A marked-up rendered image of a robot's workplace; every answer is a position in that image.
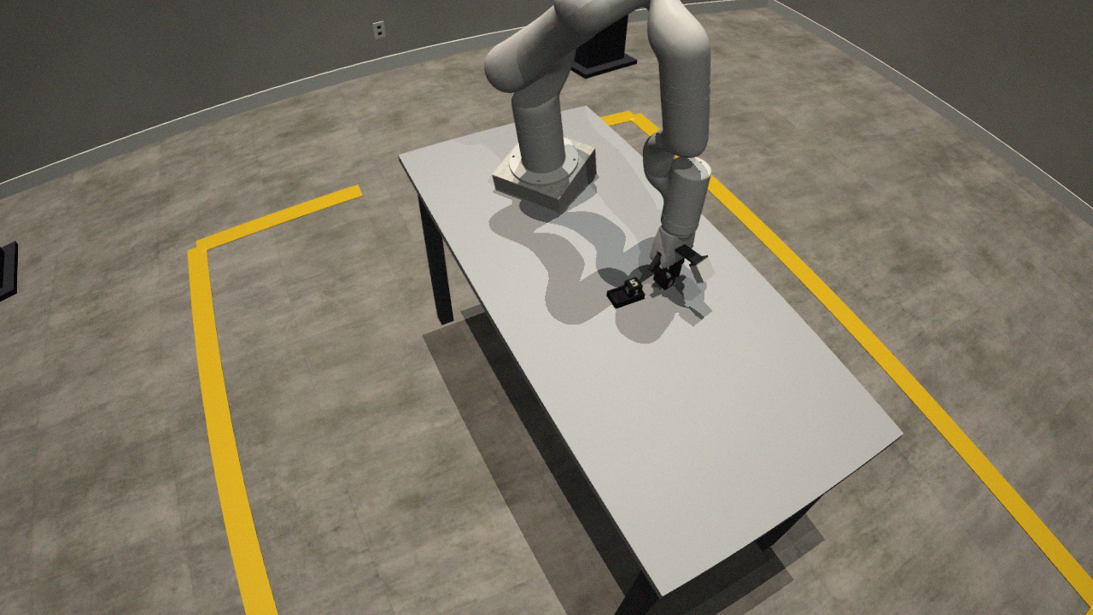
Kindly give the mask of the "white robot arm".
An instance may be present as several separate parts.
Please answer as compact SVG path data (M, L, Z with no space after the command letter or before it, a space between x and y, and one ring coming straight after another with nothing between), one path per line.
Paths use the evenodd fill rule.
M579 161L564 138L559 100L576 48L639 7L649 11L647 34L658 59L663 120L663 129L644 144L643 167L663 196L661 225L687 235L698 229L712 176L710 165L698 157L710 122L710 40L681 0L554 0L542 16L487 52L484 71L492 86L514 93L518 144L509 167L515 178L534 186L561 184Z

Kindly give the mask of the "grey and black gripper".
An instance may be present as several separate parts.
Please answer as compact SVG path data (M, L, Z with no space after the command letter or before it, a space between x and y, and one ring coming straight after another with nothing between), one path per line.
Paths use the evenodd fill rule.
M661 225L653 240L651 250L651 265L648 267L653 273L653 281L661 285L666 284L666 270L669 270L675 275L680 276L681 265L686 262L686 258L678 255L675 249L680 248L683 244L687 245L687 248L693 249L693 243L695 238L695 232L687 235L678 235L672 232L666 230L666 227ZM661 265L661 268L660 268ZM667 268L668 267L668 268Z

